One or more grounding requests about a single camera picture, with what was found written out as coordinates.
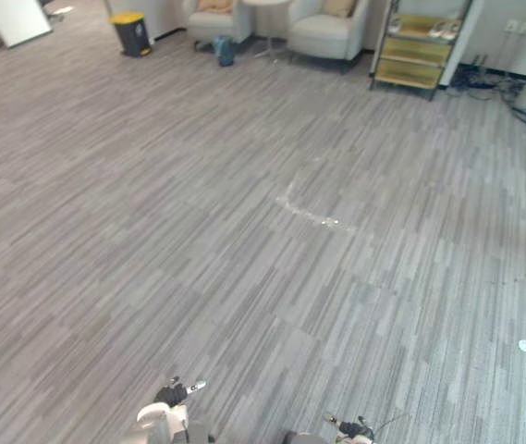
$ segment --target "blue bag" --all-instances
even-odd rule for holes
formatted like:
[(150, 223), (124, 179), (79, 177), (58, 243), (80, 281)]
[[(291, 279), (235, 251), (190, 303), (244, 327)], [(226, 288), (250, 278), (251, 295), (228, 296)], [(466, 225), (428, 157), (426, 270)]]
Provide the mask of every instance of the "blue bag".
[(228, 35), (214, 37), (213, 41), (215, 56), (220, 67), (230, 67), (234, 65), (234, 47), (232, 38)]

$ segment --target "armchair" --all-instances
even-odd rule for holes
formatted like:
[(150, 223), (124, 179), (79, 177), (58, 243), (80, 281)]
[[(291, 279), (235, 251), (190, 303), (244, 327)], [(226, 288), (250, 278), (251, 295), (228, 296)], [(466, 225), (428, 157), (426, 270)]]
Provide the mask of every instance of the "armchair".
[(323, 14), (324, 0), (293, 0), (287, 48), (308, 56), (352, 60), (361, 51), (369, 0), (357, 0), (350, 17)]
[(199, 12), (199, 0), (183, 0), (182, 13), (187, 23), (187, 34), (198, 42), (211, 42), (219, 35), (229, 35), (235, 43), (246, 40), (253, 29), (252, 8), (234, 0), (231, 14)]

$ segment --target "wooden shelf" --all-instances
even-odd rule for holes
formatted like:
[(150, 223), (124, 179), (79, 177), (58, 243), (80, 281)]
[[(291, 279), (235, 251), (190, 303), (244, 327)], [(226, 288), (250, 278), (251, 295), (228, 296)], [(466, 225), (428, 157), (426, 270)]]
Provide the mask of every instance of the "wooden shelf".
[(393, 60), (380, 60), (379, 67), (375, 73), (375, 79), (397, 85), (432, 90), (436, 88), (440, 74), (441, 68), (414, 65)]
[(451, 46), (387, 37), (381, 58), (440, 68), (446, 64)]
[(390, 37), (446, 45), (454, 42), (444, 39), (434, 39), (429, 36), (429, 31), (433, 28), (434, 24), (439, 21), (459, 22), (458, 20), (441, 17), (412, 16), (410, 14), (400, 14), (399, 17), (402, 19), (402, 28), (398, 32), (389, 32), (388, 35)]

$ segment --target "black trash can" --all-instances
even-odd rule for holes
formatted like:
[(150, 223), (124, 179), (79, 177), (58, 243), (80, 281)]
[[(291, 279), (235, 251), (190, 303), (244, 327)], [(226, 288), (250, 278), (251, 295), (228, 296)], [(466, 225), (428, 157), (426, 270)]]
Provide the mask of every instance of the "black trash can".
[(111, 23), (115, 25), (125, 56), (141, 57), (152, 51), (141, 12), (121, 12), (111, 17)]

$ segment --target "table leg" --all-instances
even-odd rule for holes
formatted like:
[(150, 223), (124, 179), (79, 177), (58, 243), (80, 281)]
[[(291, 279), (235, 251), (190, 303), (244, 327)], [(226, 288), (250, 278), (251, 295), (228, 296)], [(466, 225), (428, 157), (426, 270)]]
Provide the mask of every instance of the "table leg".
[[(267, 10), (267, 13), (266, 13), (267, 23), (269, 26), (268, 32), (270, 33), (272, 30), (271, 23), (273, 23), (273, 11), (270, 7), (267, 7), (266, 10)], [(273, 49), (273, 37), (271, 37), (270, 35), (268, 35), (266, 38), (266, 49), (254, 55), (254, 57), (263, 57), (263, 56), (269, 56), (272, 62), (276, 62), (278, 60), (275, 55), (275, 50)]]

